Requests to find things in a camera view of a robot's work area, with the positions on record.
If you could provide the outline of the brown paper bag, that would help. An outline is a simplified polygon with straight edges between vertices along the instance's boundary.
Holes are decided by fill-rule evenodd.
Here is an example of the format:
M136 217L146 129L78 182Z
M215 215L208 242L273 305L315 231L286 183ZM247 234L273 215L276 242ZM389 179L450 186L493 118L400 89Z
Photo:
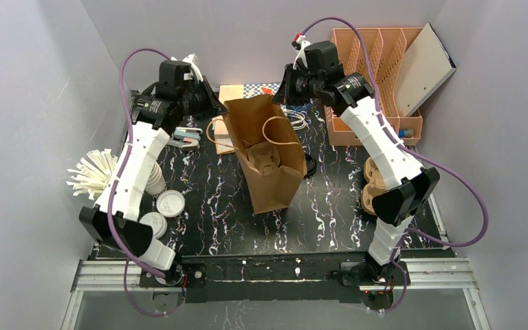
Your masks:
M241 165L255 214L289 207L305 175L305 154L280 105L261 94L226 100L225 124Z

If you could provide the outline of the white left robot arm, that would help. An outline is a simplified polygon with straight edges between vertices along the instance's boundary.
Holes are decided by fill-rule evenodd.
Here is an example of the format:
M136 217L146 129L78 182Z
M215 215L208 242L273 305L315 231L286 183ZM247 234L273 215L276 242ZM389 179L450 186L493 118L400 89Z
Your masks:
M125 102L128 133L116 168L93 206L82 207L79 220L94 241L123 252L148 273L165 277L175 251L140 223L140 204L151 171L183 119L209 120L225 113L195 54L159 66L159 78Z

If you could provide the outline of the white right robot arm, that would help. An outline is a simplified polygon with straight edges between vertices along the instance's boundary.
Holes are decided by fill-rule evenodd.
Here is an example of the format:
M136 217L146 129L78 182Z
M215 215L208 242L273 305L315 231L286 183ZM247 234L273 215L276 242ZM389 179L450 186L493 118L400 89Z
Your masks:
M387 265L396 257L396 246L416 207L439 181L439 173L434 168L424 168L395 137L379 110L376 90L360 73L345 74L332 42L310 43L298 35L291 44L297 55L293 63L285 66L273 101L295 107L320 100L361 141L386 187L385 193L372 200L377 223L366 263Z

